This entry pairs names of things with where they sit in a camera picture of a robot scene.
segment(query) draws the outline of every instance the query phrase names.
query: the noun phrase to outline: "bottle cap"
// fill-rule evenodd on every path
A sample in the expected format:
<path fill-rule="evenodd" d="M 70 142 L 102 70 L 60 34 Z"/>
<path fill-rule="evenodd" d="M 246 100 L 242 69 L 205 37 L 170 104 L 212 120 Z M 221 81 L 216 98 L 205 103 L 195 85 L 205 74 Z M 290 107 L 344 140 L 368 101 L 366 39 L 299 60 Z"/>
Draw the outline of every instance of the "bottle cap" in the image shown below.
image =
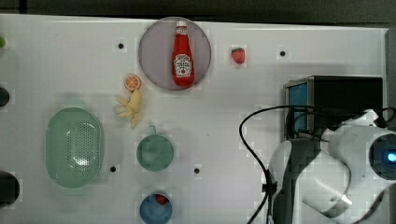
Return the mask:
<path fill-rule="evenodd" d="M 186 26 L 187 27 L 187 23 L 184 21 L 178 21 L 176 26 Z"/>

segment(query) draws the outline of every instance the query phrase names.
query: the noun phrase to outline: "round plate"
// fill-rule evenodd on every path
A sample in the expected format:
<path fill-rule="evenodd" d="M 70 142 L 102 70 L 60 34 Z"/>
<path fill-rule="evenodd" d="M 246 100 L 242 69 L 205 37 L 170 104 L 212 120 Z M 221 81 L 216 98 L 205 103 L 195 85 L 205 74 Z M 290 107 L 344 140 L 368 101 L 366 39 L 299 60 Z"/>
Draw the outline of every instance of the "round plate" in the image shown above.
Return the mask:
<path fill-rule="evenodd" d="M 164 18 L 152 24 L 143 34 L 139 45 L 139 62 L 143 72 L 154 84 L 169 91 L 186 89 L 175 84 L 172 76 L 172 53 L 177 21 L 185 21 L 194 62 L 194 84 L 206 74 L 211 60 L 211 48 L 205 32 L 180 17 Z"/>

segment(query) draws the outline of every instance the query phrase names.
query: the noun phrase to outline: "white tabletop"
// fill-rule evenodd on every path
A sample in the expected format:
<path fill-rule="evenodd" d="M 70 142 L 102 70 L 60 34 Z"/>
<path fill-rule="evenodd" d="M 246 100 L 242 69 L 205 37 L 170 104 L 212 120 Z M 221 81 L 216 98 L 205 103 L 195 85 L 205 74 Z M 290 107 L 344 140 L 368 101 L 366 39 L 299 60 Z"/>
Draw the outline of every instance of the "white tabletop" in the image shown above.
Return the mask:
<path fill-rule="evenodd" d="M 0 210 L 0 223 L 141 223 L 139 204 L 157 189 L 172 195 L 170 223 L 246 223 L 262 199 L 263 176 L 240 141 L 241 120 L 282 105 L 282 86 L 291 79 L 385 78 L 385 29 L 197 22 L 212 46 L 208 74 L 190 90 L 165 91 L 145 78 L 137 58 L 140 37 L 154 22 L 0 15 L 0 36 L 7 39 L 0 85 L 11 93 L 0 110 L 0 169 L 13 172 L 22 189 Z M 246 46 L 246 67 L 233 64 L 232 45 Z M 128 73 L 144 82 L 134 130 L 114 111 L 117 96 L 127 96 Z M 51 117 L 76 99 L 103 124 L 106 155 L 99 175 L 71 190 L 47 174 L 44 140 Z M 245 129 L 265 164 L 280 143 L 281 118 L 280 111 L 268 112 Z M 135 156 L 150 124 L 176 147 L 173 163 L 159 173 L 144 171 Z M 112 165 L 116 173 L 109 172 Z"/>

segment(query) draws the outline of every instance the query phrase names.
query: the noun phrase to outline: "ketchup bottle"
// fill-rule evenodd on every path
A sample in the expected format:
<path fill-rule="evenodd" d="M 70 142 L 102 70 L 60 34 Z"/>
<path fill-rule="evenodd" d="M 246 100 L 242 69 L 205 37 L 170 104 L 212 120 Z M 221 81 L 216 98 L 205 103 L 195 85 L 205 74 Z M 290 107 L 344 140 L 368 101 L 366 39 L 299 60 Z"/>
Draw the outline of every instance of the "ketchup bottle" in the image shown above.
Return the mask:
<path fill-rule="evenodd" d="M 177 22 L 172 74 L 179 87 L 190 87 L 194 83 L 194 65 L 187 35 L 187 24 L 184 21 Z"/>

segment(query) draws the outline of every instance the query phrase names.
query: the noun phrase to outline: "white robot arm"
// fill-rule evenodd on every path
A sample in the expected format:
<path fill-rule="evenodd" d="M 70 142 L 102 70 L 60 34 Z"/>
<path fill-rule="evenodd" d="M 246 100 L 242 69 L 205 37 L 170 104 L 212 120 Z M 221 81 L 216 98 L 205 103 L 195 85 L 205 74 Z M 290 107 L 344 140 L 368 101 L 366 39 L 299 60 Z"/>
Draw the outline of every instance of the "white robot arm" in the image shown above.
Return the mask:
<path fill-rule="evenodd" d="M 276 224 L 304 223 L 302 203 L 336 223 L 355 223 L 396 183 L 396 133 L 375 127 L 378 116 L 365 112 L 326 131 L 320 142 L 293 139 L 279 146 L 269 166 Z"/>

